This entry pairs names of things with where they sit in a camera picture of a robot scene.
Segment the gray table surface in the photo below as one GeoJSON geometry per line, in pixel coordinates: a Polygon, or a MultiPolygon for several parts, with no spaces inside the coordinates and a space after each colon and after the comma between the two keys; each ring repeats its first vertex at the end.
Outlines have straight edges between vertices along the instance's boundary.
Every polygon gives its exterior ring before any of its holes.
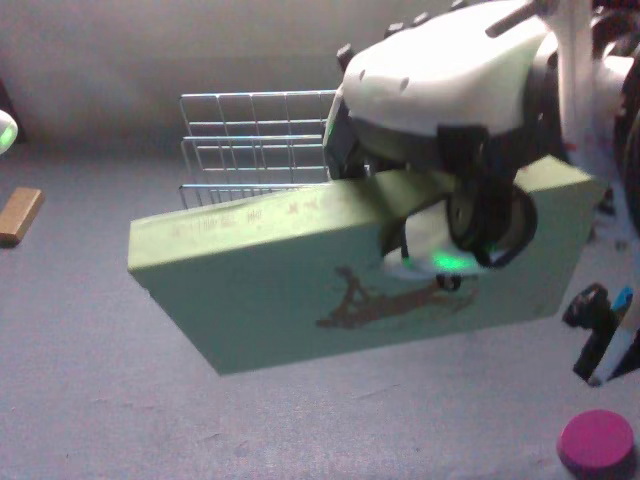
{"type": "MultiPolygon", "coordinates": [[[[640,373],[588,388],[559,317],[220,378],[126,271],[129,221],[180,208],[178,152],[10,153],[0,201],[47,201],[0,250],[0,479],[567,479],[574,415],[640,433],[640,373]]],[[[565,305],[627,269],[588,247],[565,305]]]]}

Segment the pink cap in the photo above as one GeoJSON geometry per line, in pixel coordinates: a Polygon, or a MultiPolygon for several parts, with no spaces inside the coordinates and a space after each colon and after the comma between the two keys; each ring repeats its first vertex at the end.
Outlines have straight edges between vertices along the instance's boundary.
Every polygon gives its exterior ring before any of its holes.
{"type": "Polygon", "coordinates": [[[570,468],[600,470],[621,463],[633,450],[633,430],[622,416],[607,410],[581,413],[564,428],[558,455],[570,468]]]}

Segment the brown block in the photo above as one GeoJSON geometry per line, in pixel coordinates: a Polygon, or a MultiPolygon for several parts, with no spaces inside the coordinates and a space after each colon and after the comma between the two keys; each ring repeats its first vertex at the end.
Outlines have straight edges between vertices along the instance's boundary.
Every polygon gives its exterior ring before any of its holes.
{"type": "Polygon", "coordinates": [[[16,188],[0,212],[0,246],[15,247],[20,243],[43,203],[41,190],[16,188]]]}

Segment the green light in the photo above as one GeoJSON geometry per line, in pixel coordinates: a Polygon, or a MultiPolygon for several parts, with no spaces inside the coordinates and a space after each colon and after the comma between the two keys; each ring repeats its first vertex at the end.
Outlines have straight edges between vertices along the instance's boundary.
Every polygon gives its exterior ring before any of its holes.
{"type": "Polygon", "coordinates": [[[465,268],[473,267],[474,265],[473,260],[455,257],[442,252],[436,252],[433,254],[433,263],[436,267],[446,272],[464,270],[465,268]]]}
{"type": "Polygon", "coordinates": [[[9,145],[11,145],[14,140],[14,135],[15,133],[13,131],[13,128],[5,128],[4,132],[2,132],[2,135],[0,135],[0,146],[8,147],[9,145]]]}

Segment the wire basket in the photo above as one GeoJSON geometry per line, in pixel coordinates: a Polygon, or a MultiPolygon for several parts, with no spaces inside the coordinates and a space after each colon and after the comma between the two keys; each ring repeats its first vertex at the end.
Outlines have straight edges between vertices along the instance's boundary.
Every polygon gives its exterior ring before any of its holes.
{"type": "Polygon", "coordinates": [[[335,90],[186,94],[184,208],[329,180],[322,137],[335,90]]]}

